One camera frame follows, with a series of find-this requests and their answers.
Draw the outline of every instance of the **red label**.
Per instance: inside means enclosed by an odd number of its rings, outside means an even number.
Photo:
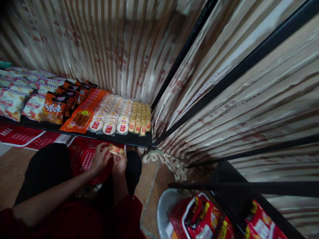
[[[112,126],[108,125],[108,126],[106,127],[106,132],[111,133],[111,129],[112,129]]]
[[[124,132],[125,131],[125,124],[121,124],[120,131]]]
[[[97,129],[99,124],[100,124],[99,122],[95,121],[94,124],[92,125],[92,128]]]

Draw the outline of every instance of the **red basket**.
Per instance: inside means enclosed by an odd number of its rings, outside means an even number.
[[[45,133],[44,130],[25,128],[9,124],[0,125],[0,142],[25,147]]]
[[[182,199],[172,210],[169,215],[169,220],[173,225],[174,232],[177,235],[178,239],[187,239],[187,236],[183,229],[183,215],[186,211],[186,208],[189,202],[192,200],[192,197]]]
[[[45,132],[39,138],[35,139],[32,143],[28,144],[28,148],[41,149],[48,144],[53,143],[61,134],[54,132]]]
[[[80,175],[84,171],[91,168],[92,159],[95,155],[95,149],[100,143],[108,143],[106,141],[87,139],[82,137],[75,137],[74,140],[69,145],[70,150],[70,164],[74,176]],[[125,145],[112,143],[113,145],[125,149]],[[101,184],[103,183],[109,175],[112,173],[113,160],[110,160],[105,167],[104,171],[100,173],[93,180],[88,182],[88,184]]]

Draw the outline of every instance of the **floor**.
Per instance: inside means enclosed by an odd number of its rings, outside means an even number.
[[[11,148],[0,156],[0,210],[12,207],[24,180],[24,173],[35,151]],[[143,163],[135,195],[143,204],[141,229],[146,238],[159,238],[156,211],[158,200],[174,176],[160,161]]]

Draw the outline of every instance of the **black shelf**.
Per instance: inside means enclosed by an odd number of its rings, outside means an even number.
[[[218,163],[208,181],[208,183],[232,182],[247,182],[247,180],[226,160]],[[255,199],[287,238],[304,238],[261,194],[253,195],[244,192],[239,194],[233,191],[210,192],[242,234],[245,234],[247,225],[245,217],[248,216],[252,201]]]
[[[131,132],[128,132],[127,135],[120,135],[116,133],[115,136],[109,136],[105,134],[94,134],[89,131],[87,131],[85,134],[76,133],[76,132],[65,132],[60,130],[61,125],[46,123],[46,122],[39,123],[37,121],[30,120],[25,116],[21,116],[20,122],[16,122],[4,116],[0,116],[0,123],[18,125],[18,126],[23,126],[27,128],[41,129],[45,131],[68,134],[73,136],[80,136],[80,137],[91,138],[91,139],[105,140],[109,142],[121,143],[121,144],[136,146],[136,147],[142,147],[142,148],[149,148],[152,146],[152,132],[146,132],[145,137],[140,137],[138,134],[133,134]]]

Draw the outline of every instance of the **black pants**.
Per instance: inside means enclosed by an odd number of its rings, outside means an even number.
[[[138,153],[127,152],[125,176],[131,195],[134,194],[141,172],[142,161]],[[36,152],[30,160],[15,205],[71,178],[73,178],[73,173],[70,167],[69,149],[65,144],[49,144]],[[113,177],[109,176],[92,203],[101,210],[108,210],[113,206],[113,200]]]

